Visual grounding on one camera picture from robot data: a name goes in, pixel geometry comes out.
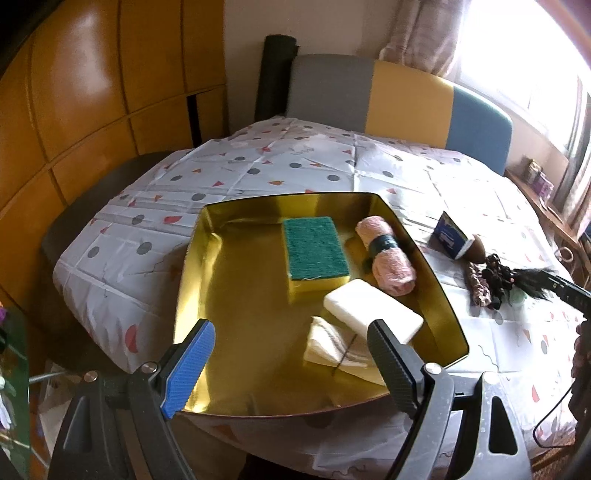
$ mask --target chair backrest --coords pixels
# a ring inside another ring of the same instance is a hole
[[[420,70],[348,55],[296,57],[288,116],[460,151],[503,175],[512,122],[483,97]]]

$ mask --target black cable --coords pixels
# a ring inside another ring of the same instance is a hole
[[[540,447],[540,448],[547,448],[547,449],[572,447],[572,445],[542,445],[540,443],[540,441],[538,440],[538,438],[535,436],[535,431],[540,428],[540,425],[542,425],[542,422],[545,419],[547,419],[554,410],[556,410],[558,408],[558,406],[566,398],[566,395],[568,395],[572,389],[573,389],[573,386],[571,385],[569,387],[569,389],[566,391],[566,393],[564,395],[562,395],[562,398],[560,400],[558,400],[558,403],[554,407],[552,407],[552,410],[550,410],[543,419],[541,419],[538,422],[538,424],[534,427],[533,432],[531,432],[531,436],[534,438],[534,442],[536,442],[538,444],[538,447]]]

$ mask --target yellow sponge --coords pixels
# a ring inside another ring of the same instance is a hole
[[[283,222],[290,293],[330,291],[349,281],[347,260],[330,217]]]

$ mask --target black rubber band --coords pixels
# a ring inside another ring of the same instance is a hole
[[[368,253],[369,256],[374,259],[378,253],[397,247],[398,244],[392,235],[380,235],[371,240],[368,245]]]

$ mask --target pink towel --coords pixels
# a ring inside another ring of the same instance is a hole
[[[393,297],[412,292],[417,273],[406,254],[396,244],[394,232],[386,221],[380,216],[367,217],[357,224],[355,231],[365,248],[370,250],[370,255],[376,249],[376,242],[372,242],[380,237],[377,242],[378,252],[372,264],[372,272],[379,288]]]

